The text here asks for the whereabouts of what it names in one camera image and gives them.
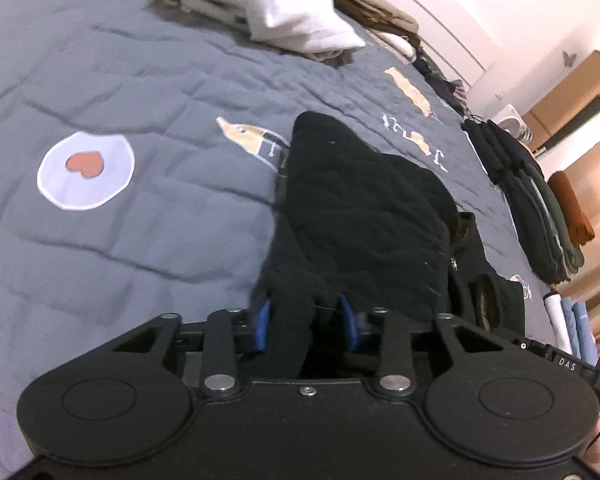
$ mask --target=red heart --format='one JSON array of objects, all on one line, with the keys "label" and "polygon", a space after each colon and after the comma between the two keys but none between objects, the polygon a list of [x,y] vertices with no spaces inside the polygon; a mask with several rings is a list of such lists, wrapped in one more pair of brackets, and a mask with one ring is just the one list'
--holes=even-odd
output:
[{"label": "red heart", "polygon": [[83,178],[95,178],[104,170],[104,159],[100,152],[74,153],[65,166],[69,171],[80,171]]}]

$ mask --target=wooden cabinet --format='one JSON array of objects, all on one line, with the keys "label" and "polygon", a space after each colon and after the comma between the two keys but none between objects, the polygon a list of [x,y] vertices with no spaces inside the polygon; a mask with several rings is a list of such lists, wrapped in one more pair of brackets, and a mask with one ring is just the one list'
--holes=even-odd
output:
[{"label": "wooden cabinet", "polygon": [[540,148],[600,94],[600,52],[595,50],[522,118]]}]

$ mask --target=bed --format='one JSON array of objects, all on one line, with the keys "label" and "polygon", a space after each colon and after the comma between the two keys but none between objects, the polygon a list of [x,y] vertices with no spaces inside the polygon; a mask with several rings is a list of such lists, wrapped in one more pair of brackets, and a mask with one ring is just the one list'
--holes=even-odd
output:
[{"label": "bed", "polygon": [[31,458],[34,378],[160,313],[248,306],[304,110],[433,170],[555,343],[461,117],[353,25],[366,47],[332,66],[163,2],[0,0],[0,479]]}]

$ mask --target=white wall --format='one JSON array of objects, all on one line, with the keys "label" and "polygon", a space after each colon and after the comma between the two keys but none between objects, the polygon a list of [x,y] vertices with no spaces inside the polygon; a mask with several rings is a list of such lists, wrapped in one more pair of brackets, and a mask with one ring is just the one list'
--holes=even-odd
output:
[{"label": "white wall", "polygon": [[458,2],[503,49],[469,93],[479,114],[497,111],[501,103],[525,113],[568,73],[563,50],[577,53],[578,64],[600,47],[600,0]]},{"label": "white wall", "polygon": [[[468,103],[478,115],[493,116],[506,104],[526,113],[572,70],[563,50],[577,54],[575,66],[600,50],[600,0],[390,1],[421,22],[445,74],[471,85]],[[548,174],[563,170],[599,141],[600,117],[541,164]]]}]

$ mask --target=black folded clothes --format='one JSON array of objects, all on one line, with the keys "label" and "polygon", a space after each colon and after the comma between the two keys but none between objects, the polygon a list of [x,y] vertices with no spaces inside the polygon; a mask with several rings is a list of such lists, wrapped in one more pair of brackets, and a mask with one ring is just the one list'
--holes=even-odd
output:
[{"label": "black folded clothes", "polygon": [[[285,180],[253,296],[259,313],[267,305],[266,349],[241,365],[243,373],[295,377],[316,326],[328,330],[338,316],[355,324],[356,314],[378,308],[424,323],[453,312],[524,333],[522,286],[488,264],[474,216],[458,213],[431,171],[306,112],[294,125]],[[355,337],[342,344],[355,348]]]},{"label": "black folded clothes", "polygon": [[509,203],[518,240],[532,270],[546,283],[567,279],[564,257],[555,227],[546,213],[533,177],[542,170],[532,155],[493,121],[464,122],[464,129],[491,179]]},{"label": "black folded clothes", "polygon": [[425,81],[429,83],[429,86],[433,88],[438,97],[459,115],[468,115],[466,96],[464,94],[464,85],[462,84],[462,81],[447,81],[442,71],[429,56],[427,56],[421,47],[417,49],[416,55],[417,58],[416,61],[413,62],[413,66],[422,74]]}]

